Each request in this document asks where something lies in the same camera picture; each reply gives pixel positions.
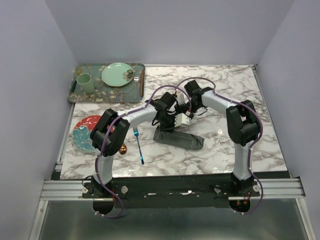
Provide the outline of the dark grey cloth napkin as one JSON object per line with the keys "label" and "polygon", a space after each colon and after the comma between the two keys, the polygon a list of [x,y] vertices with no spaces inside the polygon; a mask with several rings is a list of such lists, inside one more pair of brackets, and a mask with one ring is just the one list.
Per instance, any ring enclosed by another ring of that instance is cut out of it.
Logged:
{"label": "dark grey cloth napkin", "polygon": [[185,150],[198,151],[204,146],[205,139],[201,136],[180,132],[162,131],[158,126],[155,129],[153,140],[160,144],[166,144]]}

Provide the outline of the blue metal fork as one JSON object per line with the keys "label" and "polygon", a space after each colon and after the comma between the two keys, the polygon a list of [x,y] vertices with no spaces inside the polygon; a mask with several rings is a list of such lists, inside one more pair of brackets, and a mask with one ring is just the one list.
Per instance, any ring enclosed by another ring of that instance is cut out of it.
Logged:
{"label": "blue metal fork", "polygon": [[140,146],[140,142],[139,142],[139,131],[138,131],[138,128],[136,126],[134,126],[132,129],[133,129],[133,134],[134,134],[134,136],[136,137],[136,140],[137,140],[140,161],[141,161],[141,164],[144,165],[145,161],[144,161],[144,158],[143,158],[143,154],[142,154],[141,146]]}

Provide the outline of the copper spoon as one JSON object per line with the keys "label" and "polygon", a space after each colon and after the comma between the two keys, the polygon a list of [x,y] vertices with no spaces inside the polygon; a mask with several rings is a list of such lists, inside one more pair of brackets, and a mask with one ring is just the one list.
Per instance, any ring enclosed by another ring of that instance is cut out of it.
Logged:
{"label": "copper spoon", "polygon": [[127,146],[125,144],[122,144],[122,146],[119,149],[119,153],[121,155],[125,155],[127,153]]}

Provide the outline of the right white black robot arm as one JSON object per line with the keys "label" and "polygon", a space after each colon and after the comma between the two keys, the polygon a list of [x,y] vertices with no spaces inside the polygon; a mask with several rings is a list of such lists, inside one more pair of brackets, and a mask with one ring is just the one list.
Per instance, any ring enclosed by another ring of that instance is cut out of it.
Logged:
{"label": "right white black robot arm", "polygon": [[201,107],[211,108],[226,118],[228,136],[234,143],[234,167],[231,173],[230,191],[241,196],[254,185],[251,152],[261,139],[263,124],[249,100],[236,101],[216,93],[213,88],[201,88],[195,77],[190,77],[178,85],[188,82],[184,89],[191,100],[191,112]]}

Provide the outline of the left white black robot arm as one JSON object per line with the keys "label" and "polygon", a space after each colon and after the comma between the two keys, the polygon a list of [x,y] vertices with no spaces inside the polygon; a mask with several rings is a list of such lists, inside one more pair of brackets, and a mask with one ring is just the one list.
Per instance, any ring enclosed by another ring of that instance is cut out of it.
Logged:
{"label": "left white black robot arm", "polygon": [[138,107],[116,112],[107,109],[93,128],[90,139],[97,150],[94,163],[93,191],[101,198],[113,194],[110,181],[113,179],[112,165],[114,155],[121,149],[130,129],[146,122],[159,124],[164,132],[175,130],[175,117],[178,111],[170,110],[178,104],[175,94],[165,92],[161,98],[148,100]]}

